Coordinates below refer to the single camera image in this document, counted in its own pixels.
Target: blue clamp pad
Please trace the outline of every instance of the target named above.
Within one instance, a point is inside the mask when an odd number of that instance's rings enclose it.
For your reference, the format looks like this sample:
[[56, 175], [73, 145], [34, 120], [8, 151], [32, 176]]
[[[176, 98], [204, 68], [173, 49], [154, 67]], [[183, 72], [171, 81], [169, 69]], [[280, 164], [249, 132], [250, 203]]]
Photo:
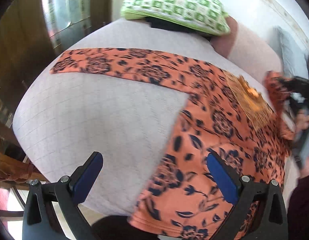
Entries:
[[207, 156], [207, 167], [213, 176], [213, 179], [216, 181], [216, 184], [219, 187], [224, 199], [228, 203], [235, 205], [239, 200], [239, 189], [222, 164], [213, 154], [208, 154]]
[[74, 171], [69, 186], [70, 190], [72, 190], [72, 201], [75, 205], [83, 203], [86, 200], [102, 166], [102, 154], [93, 152], [85, 164]]

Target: orange fabric strip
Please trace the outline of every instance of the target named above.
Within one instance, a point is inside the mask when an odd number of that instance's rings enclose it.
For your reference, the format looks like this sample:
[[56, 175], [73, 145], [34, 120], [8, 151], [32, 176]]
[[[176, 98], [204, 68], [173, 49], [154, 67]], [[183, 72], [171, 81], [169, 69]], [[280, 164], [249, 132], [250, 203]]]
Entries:
[[[186, 239], [209, 239], [232, 205], [225, 202], [206, 166], [217, 152], [237, 173], [254, 181], [276, 179], [281, 188], [289, 153], [280, 119], [255, 130], [229, 88], [225, 72], [200, 60], [146, 49], [78, 49], [66, 51], [51, 73], [84, 72], [153, 83], [189, 94], [166, 152], [139, 196], [131, 225], [151, 233]], [[286, 94], [269, 73], [265, 81], [277, 113]], [[242, 237], [256, 204], [241, 227]]]

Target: clamp screw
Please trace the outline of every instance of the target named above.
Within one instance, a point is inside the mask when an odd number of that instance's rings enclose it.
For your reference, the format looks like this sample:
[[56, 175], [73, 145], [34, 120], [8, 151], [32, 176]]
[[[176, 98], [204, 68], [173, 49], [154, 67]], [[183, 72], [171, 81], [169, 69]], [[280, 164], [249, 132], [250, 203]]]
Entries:
[[35, 185], [38, 184], [38, 182], [39, 182], [39, 181], [38, 181], [37, 179], [34, 179], [34, 180], [31, 182], [31, 185], [32, 185], [32, 186], [35, 186]]
[[249, 182], [250, 181], [250, 178], [248, 176], [246, 176], [246, 175], [242, 176], [241, 179], [244, 182]]
[[273, 179], [273, 180], [271, 180], [271, 184], [274, 185], [274, 186], [277, 186], [278, 182], [275, 179]]
[[61, 182], [67, 182], [68, 180], [69, 180], [69, 176], [66, 176], [66, 175], [62, 176], [60, 179]]

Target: green and white cushion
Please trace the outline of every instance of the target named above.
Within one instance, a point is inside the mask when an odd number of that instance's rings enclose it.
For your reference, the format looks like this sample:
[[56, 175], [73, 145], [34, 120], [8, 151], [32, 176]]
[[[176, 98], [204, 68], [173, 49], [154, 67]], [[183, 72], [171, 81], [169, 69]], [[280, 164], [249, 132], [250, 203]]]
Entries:
[[124, 0], [121, 15], [127, 20], [156, 17], [213, 35], [230, 33], [219, 0]]

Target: skin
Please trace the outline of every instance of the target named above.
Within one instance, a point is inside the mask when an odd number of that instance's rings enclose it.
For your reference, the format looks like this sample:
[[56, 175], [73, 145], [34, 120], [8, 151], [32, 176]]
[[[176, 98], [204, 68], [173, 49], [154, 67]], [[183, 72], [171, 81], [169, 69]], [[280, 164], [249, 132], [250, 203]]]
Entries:
[[[304, 115], [304, 111], [300, 111], [296, 117], [296, 133], [309, 127], [309, 115]], [[309, 176], [309, 157], [302, 170], [300, 170], [300, 178]]]

